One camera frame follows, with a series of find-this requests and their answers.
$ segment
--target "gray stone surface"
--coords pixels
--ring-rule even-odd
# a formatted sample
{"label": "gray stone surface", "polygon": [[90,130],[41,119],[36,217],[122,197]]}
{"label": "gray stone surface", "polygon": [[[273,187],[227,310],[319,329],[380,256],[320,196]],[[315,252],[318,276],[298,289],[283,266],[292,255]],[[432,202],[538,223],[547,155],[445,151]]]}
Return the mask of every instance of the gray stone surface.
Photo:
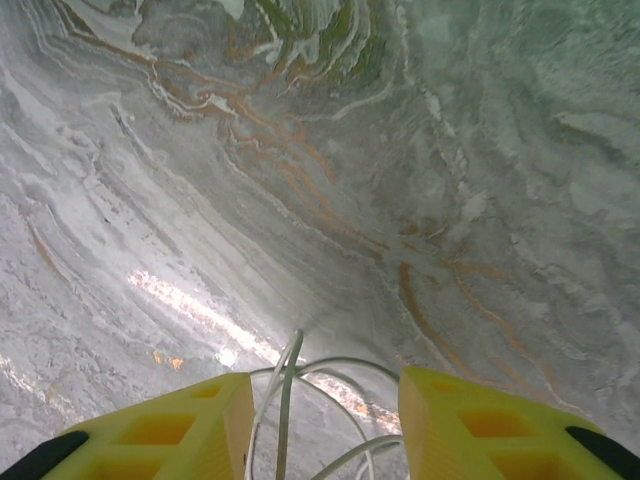
{"label": "gray stone surface", "polygon": [[[0,469],[296,327],[640,453],[639,36],[623,0],[2,2]],[[356,442],[307,407],[294,478]]]}

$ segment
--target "marble-like rock surface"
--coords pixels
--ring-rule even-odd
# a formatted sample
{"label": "marble-like rock surface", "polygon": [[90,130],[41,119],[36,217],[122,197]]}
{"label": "marble-like rock surface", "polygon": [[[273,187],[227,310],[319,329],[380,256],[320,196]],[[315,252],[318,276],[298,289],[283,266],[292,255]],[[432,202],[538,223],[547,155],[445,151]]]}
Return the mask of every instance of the marble-like rock surface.
{"label": "marble-like rock surface", "polygon": [[639,39],[625,0],[2,2],[0,469],[296,327],[640,453]]}

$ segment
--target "wire bundle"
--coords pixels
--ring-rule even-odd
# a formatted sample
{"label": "wire bundle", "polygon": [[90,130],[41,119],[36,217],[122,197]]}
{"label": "wire bundle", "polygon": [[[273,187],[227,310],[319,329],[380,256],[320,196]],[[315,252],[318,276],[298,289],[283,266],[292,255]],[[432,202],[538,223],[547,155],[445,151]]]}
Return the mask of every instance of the wire bundle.
{"label": "wire bundle", "polygon": [[277,453],[277,461],[276,461],[276,480],[285,480],[286,468],[287,468],[287,447],[289,440],[289,410],[291,406],[291,388],[294,380],[311,390],[316,391],[317,393],[323,395],[329,403],[336,406],[343,415],[347,418],[349,423],[354,427],[358,435],[360,436],[362,443],[355,448],[351,449],[341,457],[334,460],[327,467],[325,467],[322,471],[317,473],[311,480],[323,480],[327,478],[329,475],[337,471],[339,468],[344,466],[347,462],[351,461],[353,458],[358,455],[364,454],[365,462],[358,469],[356,474],[356,480],[361,480],[365,472],[368,471],[369,479],[375,480],[375,471],[374,471],[374,463],[372,454],[373,449],[381,449],[381,451],[386,451],[389,448],[394,448],[398,445],[402,444],[402,436],[401,435],[383,435],[378,438],[374,438],[371,440],[367,440],[367,436],[365,435],[362,427],[358,424],[358,421],[353,417],[349,411],[340,404],[335,398],[329,395],[324,390],[318,388],[313,385],[311,382],[305,380],[303,377],[309,373],[316,372],[319,370],[324,370],[328,367],[334,366],[360,366],[369,368],[371,370],[377,371],[383,376],[387,377],[393,384],[397,387],[398,385],[398,376],[394,374],[392,371],[380,366],[376,365],[372,362],[367,362],[366,360],[361,360],[357,358],[350,357],[335,357],[328,358],[324,360],[319,360],[317,362],[310,363],[304,367],[298,367],[298,355],[300,353],[300,349],[302,348],[303,342],[303,334],[301,330],[296,330],[293,337],[289,341],[289,344],[285,347],[280,359],[276,363],[275,367],[265,368],[262,370],[257,370],[251,373],[252,379],[257,379],[261,377],[269,376],[269,383],[267,385],[267,389],[265,391],[264,397],[260,402],[258,409],[256,411],[256,415],[253,420],[253,428],[251,431],[251,440],[249,442],[249,452],[247,455],[247,465],[245,470],[245,480],[253,480],[253,463],[255,457],[255,442],[256,436],[258,433],[258,429],[262,420],[264,418],[267,407],[271,403],[271,401],[276,396],[278,389],[282,388],[281,400],[280,400],[280,419],[279,419],[279,428],[278,428],[278,453]]}

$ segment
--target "yellow plastic bracket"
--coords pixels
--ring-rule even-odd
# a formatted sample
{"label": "yellow plastic bracket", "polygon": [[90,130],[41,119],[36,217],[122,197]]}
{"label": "yellow plastic bracket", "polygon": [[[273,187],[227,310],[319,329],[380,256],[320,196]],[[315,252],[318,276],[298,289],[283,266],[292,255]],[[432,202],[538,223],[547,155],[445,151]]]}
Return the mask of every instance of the yellow plastic bracket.
{"label": "yellow plastic bracket", "polygon": [[565,431],[598,427],[525,398],[408,367],[398,408],[412,480],[619,479]]}
{"label": "yellow plastic bracket", "polygon": [[89,440],[44,479],[240,480],[253,414],[249,375],[222,375],[75,425]]}

